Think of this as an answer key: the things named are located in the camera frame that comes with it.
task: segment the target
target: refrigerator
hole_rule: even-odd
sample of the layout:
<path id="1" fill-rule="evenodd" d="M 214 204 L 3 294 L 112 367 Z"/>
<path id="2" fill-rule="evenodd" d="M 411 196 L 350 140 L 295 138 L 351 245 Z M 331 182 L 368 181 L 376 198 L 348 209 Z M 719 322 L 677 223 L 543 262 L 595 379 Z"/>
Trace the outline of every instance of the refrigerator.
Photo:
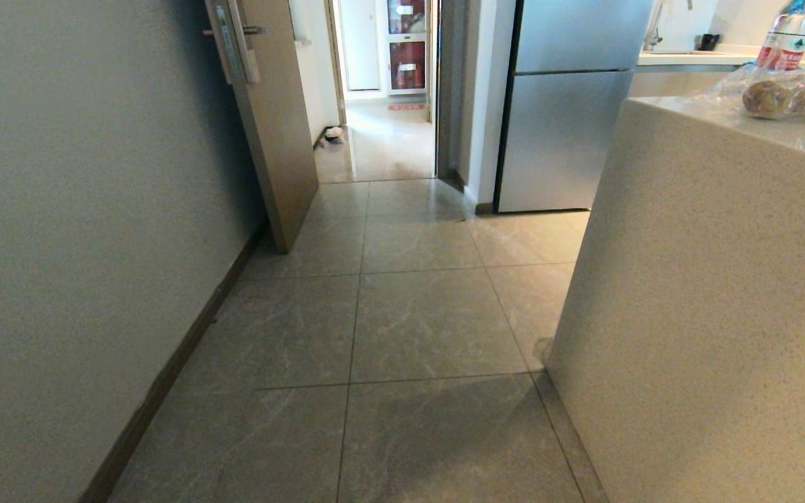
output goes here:
<path id="1" fill-rule="evenodd" d="M 517 0 L 498 212 L 590 209 L 653 0 Z"/>

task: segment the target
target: plastic bottle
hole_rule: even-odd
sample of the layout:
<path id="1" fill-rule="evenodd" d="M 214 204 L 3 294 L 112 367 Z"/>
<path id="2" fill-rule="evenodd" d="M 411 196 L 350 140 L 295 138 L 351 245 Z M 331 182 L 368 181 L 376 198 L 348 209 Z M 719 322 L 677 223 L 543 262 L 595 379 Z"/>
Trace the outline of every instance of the plastic bottle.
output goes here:
<path id="1" fill-rule="evenodd" d="M 776 16 L 757 67 L 796 70 L 805 52 L 805 0 L 788 0 Z"/>

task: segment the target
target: open door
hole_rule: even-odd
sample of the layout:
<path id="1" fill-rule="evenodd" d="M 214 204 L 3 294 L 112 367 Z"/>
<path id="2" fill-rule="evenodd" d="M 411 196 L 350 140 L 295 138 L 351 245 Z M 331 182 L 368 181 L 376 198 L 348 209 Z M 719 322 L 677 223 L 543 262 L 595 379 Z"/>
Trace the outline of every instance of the open door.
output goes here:
<path id="1" fill-rule="evenodd" d="M 319 190 L 287 1 L 205 0 L 279 252 Z"/>

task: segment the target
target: gray wall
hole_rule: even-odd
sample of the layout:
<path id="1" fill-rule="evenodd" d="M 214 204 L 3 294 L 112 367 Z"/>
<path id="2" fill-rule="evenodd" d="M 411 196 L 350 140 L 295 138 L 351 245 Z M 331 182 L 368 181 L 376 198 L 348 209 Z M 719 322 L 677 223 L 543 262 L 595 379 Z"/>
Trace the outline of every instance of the gray wall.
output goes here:
<path id="1" fill-rule="evenodd" d="M 79 497 L 264 219 L 201 0 L 0 0 L 0 501 Z"/>

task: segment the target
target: tiled floor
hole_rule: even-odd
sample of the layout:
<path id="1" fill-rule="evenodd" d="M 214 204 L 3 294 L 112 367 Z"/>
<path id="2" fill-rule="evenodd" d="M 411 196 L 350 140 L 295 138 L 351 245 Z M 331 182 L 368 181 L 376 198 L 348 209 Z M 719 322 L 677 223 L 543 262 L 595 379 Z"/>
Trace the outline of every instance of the tiled floor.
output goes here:
<path id="1" fill-rule="evenodd" d="M 434 176 L 434 126 L 425 110 L 347 102 L 345 143 L 316 148 L 322 184 Z"/>
<path id="2" fill-rule="evenodd" d="M 323 185 L 264 242 L 111 501 L 603 502 L 540 372 L 586 213 Z"/>

